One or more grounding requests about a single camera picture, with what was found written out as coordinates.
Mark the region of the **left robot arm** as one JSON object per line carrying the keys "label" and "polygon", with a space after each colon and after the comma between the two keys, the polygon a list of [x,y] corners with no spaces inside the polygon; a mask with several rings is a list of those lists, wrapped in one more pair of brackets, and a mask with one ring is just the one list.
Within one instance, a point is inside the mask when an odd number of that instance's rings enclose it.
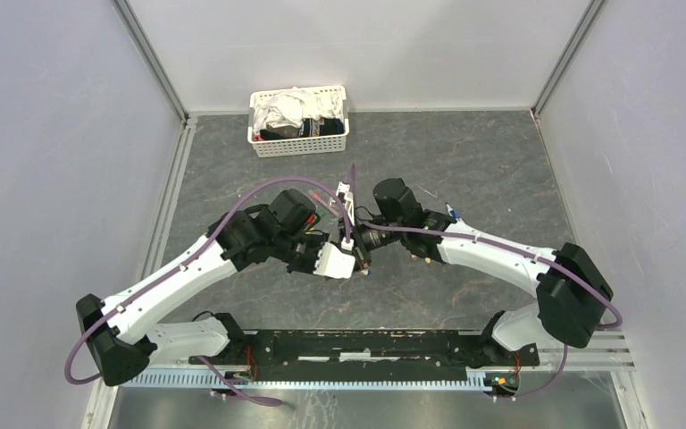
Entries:
{"label": "left robot arm", "polygon": [[328,233],[314,231],[314,203],[296,189],[284,189],[271,203],[240,202],[206,233],[138,283],[106,298],[88,294],[75,304],[81,337],[64,368],[68,382],[80,384],[72,364],[86,346],[97,373],[90,381],[124,384],[153,364],[215,356],[223,364],[238,362],[245,341],[220,316],[202,322],[165,324],[163,318],[207,287],[269,259],[290,273],[332,278],[347,265],[340,245]]}

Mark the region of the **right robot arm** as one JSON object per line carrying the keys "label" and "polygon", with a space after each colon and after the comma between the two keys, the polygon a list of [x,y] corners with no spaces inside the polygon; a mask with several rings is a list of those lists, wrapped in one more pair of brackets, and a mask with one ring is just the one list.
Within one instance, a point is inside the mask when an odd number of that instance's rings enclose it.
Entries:
{"label": "right robot arm", "polygon": [[533,297],[531,304],[503,310],[486,325],[480,351],[492,365],[540,341],[584,349],[595,331],[621,325],[611,287],[580,246],[535,247],[477,230],[452,206],[442,212],[423,208],[400,178],[381,181],[372,193],[378,213],[360,217],[359,206],[348,210],[363,265],[370,264],[375,249],[399,243],[414,257],[477,270]]}

